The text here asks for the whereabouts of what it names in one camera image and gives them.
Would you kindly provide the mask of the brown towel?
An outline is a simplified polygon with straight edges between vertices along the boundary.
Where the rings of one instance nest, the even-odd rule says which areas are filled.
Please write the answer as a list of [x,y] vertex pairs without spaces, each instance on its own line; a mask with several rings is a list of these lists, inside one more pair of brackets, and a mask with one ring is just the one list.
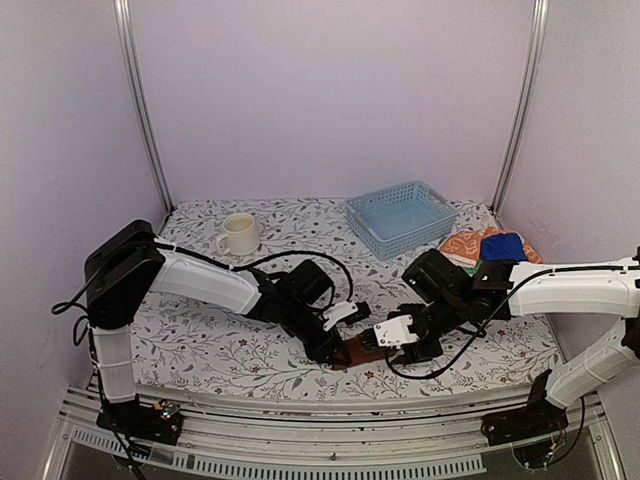
[[373,350],[365,350],[359,336],[352,337],[343,344],[332,355],[329,366],[332,370],[346,370],[350,367],[369,364],[375,361],[384,360],[387,354],[396,354],[397,349],[376,347]]

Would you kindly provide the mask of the blue towel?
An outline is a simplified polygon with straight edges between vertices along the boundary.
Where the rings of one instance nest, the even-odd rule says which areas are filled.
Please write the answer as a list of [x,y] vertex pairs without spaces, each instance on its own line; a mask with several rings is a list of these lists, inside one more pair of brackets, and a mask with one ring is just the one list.
[[480,259],[483,261],[522,262],[527,260],[527,256],[518,234],[499,233],[481,241]]

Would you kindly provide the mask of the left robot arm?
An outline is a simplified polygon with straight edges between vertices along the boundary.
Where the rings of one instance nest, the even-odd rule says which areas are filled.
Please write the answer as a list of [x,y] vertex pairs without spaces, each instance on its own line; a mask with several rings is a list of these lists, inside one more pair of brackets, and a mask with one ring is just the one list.
[[152,226],[135,220],[85,261],[86,308],[111,419],[128,434],[148,426],[133,374],[130,326],[150,292],[205,302],[243,317],[273,323],[298,339],[307,358],[331,366],[352,360],[337,328],[317,307],[334,290],[311,259],[272,274],[256,264],[230,267],[185,248],[160,242]]

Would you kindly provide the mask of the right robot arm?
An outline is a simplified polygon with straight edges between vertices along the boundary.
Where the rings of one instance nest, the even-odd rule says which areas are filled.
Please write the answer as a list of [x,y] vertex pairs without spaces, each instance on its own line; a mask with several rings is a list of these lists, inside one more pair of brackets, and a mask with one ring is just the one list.
[[484,328],[493,319],[546,313],[616,317],[600,339],[543,378],[543,397],[518,412],[517,427],[524,435],[539,435],[554,422],[556,409],[570,406],[639,363],[636,257],[573,265],[484,261],[468,275],[431,249],[410,264],[402,279],[425,304],[399,308],[378,339],[403,350],[436,343],[464,323]]

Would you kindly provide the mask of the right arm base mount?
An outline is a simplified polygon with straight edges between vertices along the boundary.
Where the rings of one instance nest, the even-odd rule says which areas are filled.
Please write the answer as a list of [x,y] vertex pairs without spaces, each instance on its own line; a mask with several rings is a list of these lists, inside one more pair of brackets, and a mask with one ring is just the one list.
[[490,446],[561,432],[568,426],[566,409],[546,400],[550,373],[547,370],[535,379],[524,406],[482,417],[480,431]]

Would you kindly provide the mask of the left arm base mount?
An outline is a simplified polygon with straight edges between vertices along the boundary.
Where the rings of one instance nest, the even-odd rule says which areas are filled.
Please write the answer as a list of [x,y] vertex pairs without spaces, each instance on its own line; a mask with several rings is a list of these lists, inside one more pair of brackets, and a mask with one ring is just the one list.
[[176,446],[183,422],[184,416],[179,404],[160,400],[146,406],[136,396],[133,400],[122,403],[103,400],[96,424],[125,437]]

